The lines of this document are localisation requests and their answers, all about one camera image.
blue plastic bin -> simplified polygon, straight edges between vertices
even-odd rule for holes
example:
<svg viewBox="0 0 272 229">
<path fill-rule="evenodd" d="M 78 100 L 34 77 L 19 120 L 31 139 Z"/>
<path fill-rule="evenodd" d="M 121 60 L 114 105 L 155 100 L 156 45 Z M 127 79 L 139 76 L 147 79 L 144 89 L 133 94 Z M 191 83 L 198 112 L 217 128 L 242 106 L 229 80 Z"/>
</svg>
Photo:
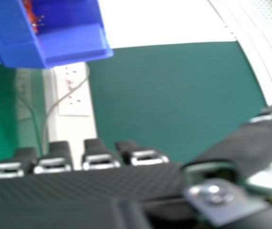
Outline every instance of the blue plastic bin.
<svg viewBox="0 0 272 229">
<path fill-rule="evenodd" d="M 22 0 L 0 0 L 0 63 L 51 68 L 113 56 L 97 0 L 32 0 L 44 16 L 36 34 Z"/>
</svg>

power outlet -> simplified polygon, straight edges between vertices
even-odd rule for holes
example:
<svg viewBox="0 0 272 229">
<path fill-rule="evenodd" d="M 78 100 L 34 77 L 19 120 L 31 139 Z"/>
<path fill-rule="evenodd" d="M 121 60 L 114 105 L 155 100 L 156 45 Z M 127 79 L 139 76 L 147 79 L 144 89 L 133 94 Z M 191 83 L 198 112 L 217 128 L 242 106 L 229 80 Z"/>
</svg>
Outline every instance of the power outlet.
<svg viewBox="0 0 272 229">
<path fill-rule="evenodd" d="M 16 111 L 17 120 L 31 118 L 31 112 L 24 102 L 32 107 L 31 69 L 18 69 L 16 71 L 15 88 L 17 93 Z"/>
<path fill-rule="evenodd" d="M 86 77 L 85 63 L 73 63 L 53 68 L 57 97 L 61 99 L 77 87 Z M 91 114 L 91 99 L 88 82 L 59 104 L 59 115 L 88 116 Z"/>
</svg>

